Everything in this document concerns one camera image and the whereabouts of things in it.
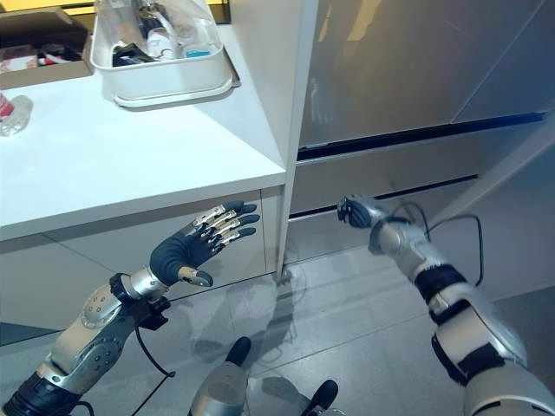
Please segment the floor tile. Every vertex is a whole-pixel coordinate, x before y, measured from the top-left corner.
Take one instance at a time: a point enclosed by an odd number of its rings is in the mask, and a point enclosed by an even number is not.
[[[258,374],[249,381],[253,415],[282,416],[298,408],[331,378],[333,406],[348,415],[462,414],[463,391],[430,347],[434,324],[426,316]]]
[[[395,266],[365,249],[292,264],[279,282],[264,276],[227,295],[237,336],[253,339],[252,374],[426,313]]]

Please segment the cabinet panel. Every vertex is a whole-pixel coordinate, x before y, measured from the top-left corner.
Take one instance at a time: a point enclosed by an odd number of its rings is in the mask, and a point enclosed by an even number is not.
[[[464,133],[342,159],[301,162],[295,173],[291,212],[336,204],[346,193],[378,196],[483,173],[539,125]]]
[[[541,3],[321,1],[300,146],[450,123]]]
[[[112,272],[43,235],[0,242],[2,322],[66,328]]]
[[[252,191],[50,231],[46,235],[114,272],[133,273],[148,263],[151,251],[162,240],[189,224],[201,212],[234,199],[257,204],[255,213],[261,215],[260,192]],[[201,266],[214,278],[214,286],[265,273],[262,220],[254,226],[257,228],[254,235],[231,244]],[[202,290],[186,283],[176,284],[169,296],[186,296]]]
[[[385,199],[379,201],[379,204],[388,210],[394,210],[401,202],[414,201],[422,207],[428,219],[431,220],[435,214],[474,182],[471,180],[409,194],[401,198]],[[413,217],[413,212],[399,211],[399,215],[417,223],[421,221],[419,217]],[[292,263],[333,251],[365,245],[368,244],[368,241],[368,230],[355,229],[340,223],[335,211],[290,219],[285,246],[285,262]]]
[[[555,2],[548,1],[456,122],[555,108]]]

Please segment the cardboard box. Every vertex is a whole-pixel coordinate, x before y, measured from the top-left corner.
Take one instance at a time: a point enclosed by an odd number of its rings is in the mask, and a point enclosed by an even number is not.
[[[59,7],[13,11],[0,14],[0,48],[45,43],[66,43],[82,51],[82,61],[59,63],[40,68],[0,74],[2,89],[67,80],[92,74],[88,62],[88,30]]]

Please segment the plastic bottle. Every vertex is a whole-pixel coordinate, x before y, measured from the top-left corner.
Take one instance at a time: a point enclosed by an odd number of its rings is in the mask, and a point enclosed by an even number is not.
[[[9,101],[0,93],[0,136],[11,136],[22,131],[29,123],[33,101],[18,95]]]

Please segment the cabinet drawer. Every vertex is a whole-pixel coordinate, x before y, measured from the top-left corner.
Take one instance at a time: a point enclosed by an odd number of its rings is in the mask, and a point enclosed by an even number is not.
[[[481,174],[540,123],[297,163],[291,212],[336,204],[344,194],[384,195]]]
[[[425,211],[428,220],[457,198],[475,180],[443,186],[429,191],[417,192],[399,198],[379,201],[388,210],[394,210],[401,202],[414,201]],[[421,222],[415,212],[399,211],[398,215]],[[285,262],[293,263],[306,258],[321,256],[333,251],[345,250],[368,244],[369,231],[360,230],[340,223],[336,211],[313,214],[289,220]]]

